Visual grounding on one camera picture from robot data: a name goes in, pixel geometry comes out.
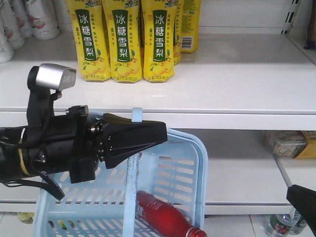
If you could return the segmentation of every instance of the yellow bottle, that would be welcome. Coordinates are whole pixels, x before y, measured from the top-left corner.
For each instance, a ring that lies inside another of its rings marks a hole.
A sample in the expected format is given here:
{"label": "yellow bottle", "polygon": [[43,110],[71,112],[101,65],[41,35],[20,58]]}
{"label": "yellow bottle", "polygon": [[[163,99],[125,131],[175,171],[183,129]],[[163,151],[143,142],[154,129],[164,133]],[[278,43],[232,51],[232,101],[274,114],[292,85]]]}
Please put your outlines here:
{"label": "yellow bottle", "polygon": [[108,26],[111,76],[117,82],[142,79],[140,0],[102,0]]}
{"label": "yellow bottle", "polygon": [[183,14],[183,0],[178,0],[178,8],[177,8],[176,20],[174,23],[174,38],[173,38],[174,65],[180,63],[181,61],[182,14]]}
{"label": "yellow bottle", "polygon": [[66,0],[77,48],[79,71],[86,81],[111,78],[106,23],[101,0]]}
{"label": "yellow bottle", "polygon": [[183,0],[181,52],[193,53],[198,48],[198,24],[201,0]]}
{"label": "yellow bottle", "polygon": [[173,36],[178,0],[142,0],[145,23],[144,78],[165,82],[174,75]]}

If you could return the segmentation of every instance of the water bottle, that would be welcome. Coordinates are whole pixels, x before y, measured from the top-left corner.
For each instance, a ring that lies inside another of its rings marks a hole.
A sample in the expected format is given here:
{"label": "water bottle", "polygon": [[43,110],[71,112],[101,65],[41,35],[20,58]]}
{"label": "water bottle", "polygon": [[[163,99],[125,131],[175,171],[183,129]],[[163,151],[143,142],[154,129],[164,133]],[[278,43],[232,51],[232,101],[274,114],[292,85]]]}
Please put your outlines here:
{"label": "water bottle", "polygon": [[145,191],[136,194],[136,217],[165,237],[207,237],[204,231],[191,225],[173,205]]}
{"label": "water bottle", "polygon": [[298,234],[300,234],[303,231],[305,226],[307,226],[307,222],[304,220],[304,218],[302,216],[300,216],[300,219],[295,224],[295,226],[293,226],[291,228],[289,234],[293,235],[293,236],[298,235]]}
{"label": "water bottle", "polygon": [[50,40],[59,35],[51,0],[25,0],[33,35],[39,40]]}
{"label": "water bottle", "polygon": [[270,237],[285,237],[300,219],[297,212],[291,218],[289,214],[274,214],[268,220],[266,233]]}
{"label": "water bottle", "polygon": [[19,49],[25,44],[25,39],[18,26],[12,0],[0,0],[0,14],[4,23],[4,33],[13,49]]}
{"label": "water bottle", "polygon": [[29,17],[26,13],[23,0],[12,0],[15,15],[18,18],[18,25],[22,31],[24,38],[29,38],[33,35],[32,26],[29,22]]}
{"label": "water bottle", "polygon": [[13,54],[13,49],[4,34],[4,25],[0,14],[0,64],[10,61]]}

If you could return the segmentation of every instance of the yellow tape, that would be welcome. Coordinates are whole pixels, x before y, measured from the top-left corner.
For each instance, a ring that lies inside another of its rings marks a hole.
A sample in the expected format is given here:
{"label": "yellow tape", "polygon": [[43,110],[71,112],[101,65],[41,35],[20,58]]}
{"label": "yellow tape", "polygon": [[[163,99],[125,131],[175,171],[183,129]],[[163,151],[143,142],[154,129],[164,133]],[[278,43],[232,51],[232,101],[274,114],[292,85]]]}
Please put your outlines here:
{"label": "yellow tape", "polygon": [[19,152],[19,157],[20,157],[20,166],[21,166],[21,169],[22,169],[23,173],[25,173],[26,175],[31,176],[29,174],[28,170],[25,167],[24,160],[23,160],[22,149],[18,149],[18,152]]}

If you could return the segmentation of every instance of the white bottle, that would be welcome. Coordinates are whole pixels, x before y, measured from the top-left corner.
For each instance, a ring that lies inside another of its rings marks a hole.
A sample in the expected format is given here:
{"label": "white bottle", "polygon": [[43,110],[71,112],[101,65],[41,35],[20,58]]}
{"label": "white bottle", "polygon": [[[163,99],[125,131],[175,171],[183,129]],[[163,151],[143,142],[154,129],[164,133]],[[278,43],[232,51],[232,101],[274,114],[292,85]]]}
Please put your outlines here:
{"label": "white bottle", "polygon": [[50,40],[57,37],[59,29],[51,0],[25,0],[25,2],[33,35],[39,40]]}
{"label": "white bottle", "polygon": [[25,39],[18,26],[12,5],[12,0],[0,0],[0,13],[4,23],[4,32],[13,49],[21,48],[25,44]]}
{"label": "white bottle", "polygon": [[0,64],[10,61],[13,54],[13,49],[4,34],[4,25],[0,15]]}
{"label": "white bottle", "polygon": [[23,0],[12,0],[15,15],[18,18],[18,24],[24,38],[29,38],[33,35],[32,26],[29,22],[29,17],[26,13]]}

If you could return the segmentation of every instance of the white tile floor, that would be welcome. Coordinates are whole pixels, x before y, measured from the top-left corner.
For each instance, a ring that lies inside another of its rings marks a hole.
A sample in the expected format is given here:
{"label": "white tile floor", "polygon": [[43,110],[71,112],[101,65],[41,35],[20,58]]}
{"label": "white tile floor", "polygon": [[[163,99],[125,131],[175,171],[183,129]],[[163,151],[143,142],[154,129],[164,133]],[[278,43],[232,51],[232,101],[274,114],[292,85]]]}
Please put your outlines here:
{"label": "white tile floor", "polygon": [[[265,215],[209,216],[204,230],[208,237],[267,237]],[[32,225],[19,221],[16,215],[0,213],[0,237],[32,237]],[[297,237],[314,237],[307,227]]]}

